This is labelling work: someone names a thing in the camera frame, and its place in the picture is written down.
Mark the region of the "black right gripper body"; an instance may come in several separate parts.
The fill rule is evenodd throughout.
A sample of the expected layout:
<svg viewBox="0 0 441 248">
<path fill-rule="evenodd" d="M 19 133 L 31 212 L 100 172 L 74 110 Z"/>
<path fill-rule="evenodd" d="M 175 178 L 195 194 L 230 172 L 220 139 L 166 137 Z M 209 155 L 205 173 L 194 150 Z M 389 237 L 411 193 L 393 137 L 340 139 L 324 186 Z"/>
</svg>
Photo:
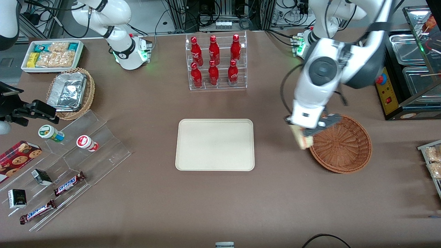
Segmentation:
<svg viewBox="0 0 441 248">
<path fill-rule="evenodd" d="M 16 109 L 24 109 L 24 117 L 31 117 L 30 111 L 26 107 L 26 102 L 19 97 L 24 90 L 10 86 L 6 83 L 0 83 L 0 120 L 6 121 L 6 116 L 11 115 Z"/>
</svg>

